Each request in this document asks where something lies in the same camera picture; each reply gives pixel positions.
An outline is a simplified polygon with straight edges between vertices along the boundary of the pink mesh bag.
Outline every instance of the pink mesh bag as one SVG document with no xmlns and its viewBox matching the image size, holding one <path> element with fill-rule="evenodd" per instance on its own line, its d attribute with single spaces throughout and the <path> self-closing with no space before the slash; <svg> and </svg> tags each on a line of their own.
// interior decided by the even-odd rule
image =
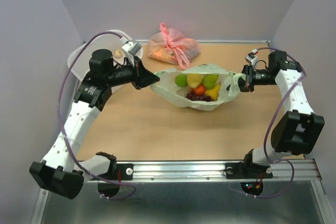
<svg viewBox="0 0 336 224">
<path fill-rule="evenodd" d="M 190 62 L 201 53 L 196 40 L 186 38 L 174 28 L 167 29 L 165 24 L 160 24 L 160 32 L 150 38 L 148 47 L 149 57 L 178 64 L 182 69 L 189 68 Z"/>
</svg>

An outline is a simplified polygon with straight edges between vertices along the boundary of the wire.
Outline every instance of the wire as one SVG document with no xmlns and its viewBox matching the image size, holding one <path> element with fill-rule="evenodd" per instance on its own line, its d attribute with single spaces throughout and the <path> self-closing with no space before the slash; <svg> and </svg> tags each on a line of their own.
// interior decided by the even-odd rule
<svg viewBox="0 0 336 224">
<path fill-rule="evenodd" d="M 254 182 L 254 184 L 258 183 L 259 180 L 259 174 L 257 175 L 257 180 Z"/>
<path fill-rule="evenodd" d="M 265 63 L 265 69 L 267 69 L 267 63 L 266 63 L 264 60 L 257 60 L 257 62 L 254 64 L 254 69 L 255 69 L 255 70 L 261 70 L 261 69 L 256 69 L 256 66 L 257 66 L 258 62 L 263 62 L 263 63 Z"/>
<path fill-rule="evenodd" d="M 120 172 L 120 170 L 117 171 L 117 175 L 118 175 L 118 182 L 121 182 L 121 172 Z"/>
<path fill-rule="evenodd" d="M 262 176 L 262 173 L 260 173 L 260 175 L 261 175 L 261 180 L 260 180 L 259 184 L 257 185 L 257 188 L 259 188 L 261 186 L 261 183 L 263 182 L 262 180 L 264 179 L 263 176 Z"/>
<path fill-rule="evenodd" d="M 115 59 L 113 58 L 113 62 L 115 63 L 115 65 L 116 65 L 118 68 L 120 68 L 120 67 L 126 66 L 126 65 L 129 63 L 129 60 L 128 60 L 127 57 L 125 57 L 125 58 L 124 58 L 124 62 L 123 62 L 123 64 L 120 64 L 119 62 L 117 62 L 117 60 L 115 60 Z"/>
<path fill-rule="evenodd" d="M 280 51 L 277 48 L 271 48 L 271 47 L 257 48 L 258 51 L 264 50 L 264 49 Z M 290 56 L 289 54 L 287 54 L 287 57 L 296 62 L 296 60 L 292 56 Z M 279 114 L 279 112 L 281 110 L 281 107 L 283 106 L 284 102 L 289 97 L 290 92 L 307 76 L 307 73 L 304 70 L 304 68 L 301 67 L 301 69 L 302 69 L 302 76 L 290 87 L 290 89 L 287 91 L 287 93 L 283 96 L 282 100 L 279 103 L 279 106 L 277 107 L 277 109 L 276 109 L 276 111 L 275 111 L 275 113 L 274 113 L 274 115 L 272 117 L 271 122 L 268 125 L 267 131 L 266 131 L 266 134 L 265 134 L 265 138 L 264 138 L 264 153 L 265 153 L 265 156 L 266 156 L 266 159 L 268 160 L 268 162 L 271 163 L 271 164 L 272 163 L 278 164 L 280 162 L 287 162 L 291 166 L 291 168 L 292 168 L 292 176 L 290 177 L 290 181 L 289 181 L 288 185 L 282 191 L 280 191 L 280 192 L 278 192 L 276 194 L 273 194 L 273 195 L 268 195 L 268 196 L 255 196 L 255 195 L 251 195 L 253 197 L 261 198 L 261 199 L 266 199 L 266 198 L 272 198 L 272 197 L 279 196 L 279 195 L 283 194 L 285 191 L 287 191 L 289 189 L 289 187 L 291 186 L 291 183 L 294 180 L 295 171 L 294 171 L 294 166 L 293 166 L 292 162 L 289 161 L 289 160 L 287 160 L 287 159 L 279 159 L 279 160 L 277 160 L 275 162 L 272 161 L 270 159 L 270 157 L 268 156 L 268 154 L 267 154 L 266 143 L 267 143 L 267 138 L 268 138 L 269 132 L 270 132 L 270 130 L 271 130 L 271 128 L 272 128 L 272 126 L 273 126 L 273 124 L 275 122 L 275 119 L 277 118 L 277 115 Z"/>
<path fill-rule="evenodd" d="M 70 157 L 72 158 L 72 160 L 74 161 L 74 163 L 81 169 L 83 170 L 86 174 L 90 175 L 91 177 L 93 178 L 96 178 L 98 180 L 101 180 L 101 181 L 104 181 L 106 183 L 109 183 L 109 184 L 113 184 L 113 185 L 119 185 L 119 186 L 129 186 L 129 187 L 132 187 L 133 188 L 133 191 L 131 191 L 129 194 L 125 195 L 125 196 L 122 196 L 122 197 L 119 197 L 119 198 L 109 198 L 109 197 L 105 197 L 105 195 L 101 195 L 101 197 L 107 199 L 107 200 L 117 200 L 117 199 L 125 199 L 131 195 L 133 195 L 135 192 L 136 192 L 136 187 L 133 186 L 132 184 L 128 184 L 128 183 L 121 183 L 121 182 L 114 182 L 112 180 L 108 180 L 108 179 L 105 179 L 103 177 L 100 177 L 98 175 L 95 175 L 95 174 L 92 174 L 90 173 L 89 170 L 87 170 L 85 167 L 83 167 L 79 161 L 76 159 L 76 156 L 75 154 L 73 153 L 72 149 L 71 149 L 71 146 L 70 146 L 70 143 L 69 143 L 69 138 L 67 136 L 67 133 L 65 132 L 65 128 L 64 128 L 64 121 L 61 117 L 61 113 L 60 113 L 60 103 L 61 103 L 61 98 L 62 98 L 62 94 L 63 94 L 63 89 L 64 89 L 64 86 L 65 86 L 65 83 L 70 75 L 70 72 L 73 68 L 73 66 L 75 65 L 76 61 L 78 60 L 78 58 L 81 56 L 81 54 L 84 52 L 84 50 L 93 42 L 94 39 L 96 39 L 97 37 L 101 36 L 101 35 L 104 35 L 104 34 L 113 34 L 113 35 L 116 35 L 118 36 L 119 38 L 122 38 L 122 36 L 118 33 L 115 33 L 113 31 L 103 31 L 101 33 L 98 33 L 96 34 L 95 36 L 93 36 L 83 47 L 82 49 L 79 51 L 79 53 L 77 54 L 77 56 L 75 57 L 74 61 L 71 63 L 71 65 L 69 66 L 69 69 L 65 75 L 65 77 L 63 78 L 63 81 L 62 81 L 62 84 L 61 84 L 61 88 L 60 88 L 60 91 L 59 91 L 59 94 L 58 94 L 58 101 L 57 101 L 57 118 L 58 118 L 58 123 L 60 125 L 60 128 L 61 128 L 61 132 L 62 134 L 64 135 L 64 141 L 65 141 L 65 145 L 68 149 L 68 152 L 70 154 Z"/>
</svg>

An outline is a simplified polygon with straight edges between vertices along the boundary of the fake fruit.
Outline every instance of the fake fruit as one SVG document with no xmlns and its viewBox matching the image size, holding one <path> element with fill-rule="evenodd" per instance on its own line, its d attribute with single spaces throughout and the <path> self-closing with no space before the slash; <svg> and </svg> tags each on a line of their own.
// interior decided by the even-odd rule
<svg viewBox="0 0 336 224">
<path fill-rule="evenodd" d="M 115 58 L 120 58 L 120 57 L 122 56 L 122 52 L 121 52 L 121 50 L 116 50 L 116 51 L 114 51 L 113 56 L 114 56 Z"/>
<path fill-rule="evenodd" d="M 210 96 L 212 99 L 214 99 L 214 101 L 217 101 L 220 88 L 221 88 L 221 85 L 217 84 L 213 89 L 209 89 L 205 91 L 205 94 Z"/>
<path fill-rule="evenodd" d="M 205 102 L 213 102 L 214 99 L 212 99 L 208 95 L 197 95 L 195 94 L 194 90 L 190 91 L 186 96 L 187 99 L 191 101 L 205 101 Z"/>
<path fill-rule="evenodd" d="M 187 83 L 187 75 L 185 74 L 179 74 L 178 76 L 175 77 L 175 83 L 179 87 L 185 87 L 188 85 Z"/>
<path fill-rule="evenodd" d="M 201 84 L 196 89 L 193 89 L 196 95 L 204 95 L 205 87 Z"/>
<path fill-rule="evenodd" d="M 218 75 L 215 73 L 207 74 L 202 81 L 203 86 L 206 89 L 213 89 L 216 86 Z"/>
<path fill-rule="evenodd" d="M 196 89 L 203 80 L 203 75 L 198 73 L 189 73 L 187 75 L 187 84 L 190 88 Z"/>
</svg>

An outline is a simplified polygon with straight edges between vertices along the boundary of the yellow pear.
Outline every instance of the yellow pear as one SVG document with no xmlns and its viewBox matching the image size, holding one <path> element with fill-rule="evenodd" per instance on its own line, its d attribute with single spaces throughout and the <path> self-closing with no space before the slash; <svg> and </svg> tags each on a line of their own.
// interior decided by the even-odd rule
<svg viewBox="0 0 336 224">
<path fill-rule="evenodd" d="M 208 89 L 207 91 L 205 91 L 205 94 L 214 99 L 214 101 L 217 101 L 220 88 L 221 85 L 217 84 L 213 89 Z"/>
<path fill-rule="evenodd" d="M 203 75 L 199 73 L 189 73 L 187 75 L 188 86 L 192 89 L 196 89 L 203 80 Z"/>
</svg>

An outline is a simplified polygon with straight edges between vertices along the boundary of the white plastic bag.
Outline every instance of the white plastic bag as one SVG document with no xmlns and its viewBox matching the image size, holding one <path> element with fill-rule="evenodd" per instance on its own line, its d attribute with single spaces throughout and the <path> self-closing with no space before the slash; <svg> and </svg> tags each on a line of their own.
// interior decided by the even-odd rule
<svg viewBox="0 0 336 224">
<path fill-rule="evenodd" d="M 188 93 L 188 88 L 181 88 L 175 84 L 175 77 L 180 73 L 198 73 L 198 74 L 218 74 L 218 81 L 221 83 L 219 97 L 217 101 L 191 101 L 185 97 Z M 239 93 L 238 79 L 246 78 L 245 74 L 229 72 L 224 68 L 220 68 L 215 64 L 203 64 L 198 67 L 189 68 L 184 71 L 177 71 L 176 69 L 167 69 L 155 73 L 160 77 L 160 81 L 151 85 L 151 89 L 171 102 L 173 105 L 183 108 L 190 107 L 197 110 L 211 111 L 218 107 L 220 104 L 232 101 Z"/>
</svg>

